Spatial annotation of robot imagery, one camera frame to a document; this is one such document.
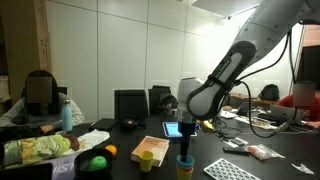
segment ceiling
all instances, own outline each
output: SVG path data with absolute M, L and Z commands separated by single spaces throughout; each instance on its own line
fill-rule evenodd
M 260 4 L 261 1 L 262 0 L 198 0 L 192 5 L 220 16 L 229 17 Z

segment screen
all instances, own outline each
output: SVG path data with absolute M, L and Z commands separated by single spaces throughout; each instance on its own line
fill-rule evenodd
M 178 131 L 178 123 L 165 123 L 165 126 L 169 136 L 182 136 Z

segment office chair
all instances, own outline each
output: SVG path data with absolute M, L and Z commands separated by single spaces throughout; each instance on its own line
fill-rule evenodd
M 149 107 L 150 114 L 157 115 L 160 113 L 159 109 L 159 98 L 162 93 L 171 93 L 170 87 L 168 86 L 153 86 L 149 89 Z
M 68 94 L 68 88 L 67 87 L 58 87 L 58 91 L 59 91 L 59 93 L 62 93 L 62 94 L 65 94 L 65 95 Z M 27 95 L 27 90 L 26 90 L 26 87 L 24 87 L 21 90 L 20 98 L 26 97 L 26 95 Z
M 115 119 L 140 120 L 148 117 L 148 105 L 145 90 L 115 90 Z

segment blue water bottle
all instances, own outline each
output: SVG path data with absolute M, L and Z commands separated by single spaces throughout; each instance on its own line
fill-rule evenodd
M 63 101 L 62 107 L 62 131 L 70 132 L 72 131 L 72 111 L 70 106 L 70 100 Z

